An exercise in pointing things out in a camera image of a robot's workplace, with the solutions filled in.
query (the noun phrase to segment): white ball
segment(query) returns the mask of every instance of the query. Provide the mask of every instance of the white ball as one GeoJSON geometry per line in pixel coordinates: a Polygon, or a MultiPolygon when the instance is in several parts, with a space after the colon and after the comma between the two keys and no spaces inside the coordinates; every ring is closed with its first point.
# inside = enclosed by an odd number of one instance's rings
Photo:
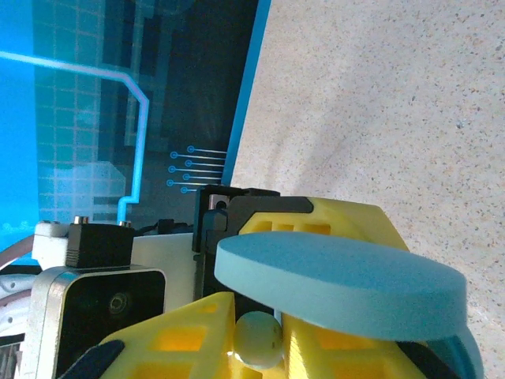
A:
{"type": "Polygon", "coordinates": [[[253,369],[269,369],[282,359],[282,328],[265,312],[249,312],[235,325],[234,353],[253,369]]]}

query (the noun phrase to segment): granite surface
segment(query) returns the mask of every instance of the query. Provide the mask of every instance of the granite surface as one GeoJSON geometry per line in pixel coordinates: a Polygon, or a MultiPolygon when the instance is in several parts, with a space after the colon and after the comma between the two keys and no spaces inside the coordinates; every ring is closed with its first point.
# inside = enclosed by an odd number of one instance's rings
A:
{"type": "Polygon", "coordinates": [[[233,185],[379,205],[503,378],[503,1],[273,0],[233,185]]]}

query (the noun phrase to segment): grid pattern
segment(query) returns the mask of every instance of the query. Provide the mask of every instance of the grid pattern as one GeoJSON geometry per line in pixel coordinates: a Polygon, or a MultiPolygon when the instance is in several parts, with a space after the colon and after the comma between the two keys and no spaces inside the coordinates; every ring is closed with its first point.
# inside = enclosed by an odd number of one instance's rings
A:
{"type": "MultiPolygon", "coordinates": [[[[98,66],[104,0],[33,2],[35,54],[98,66]]],[[[36,68],[39,216],[69,222],[73,215],[116,212],[94,197],[120,197],[125,178],[98,162],[101,80],[36,68]]]]}

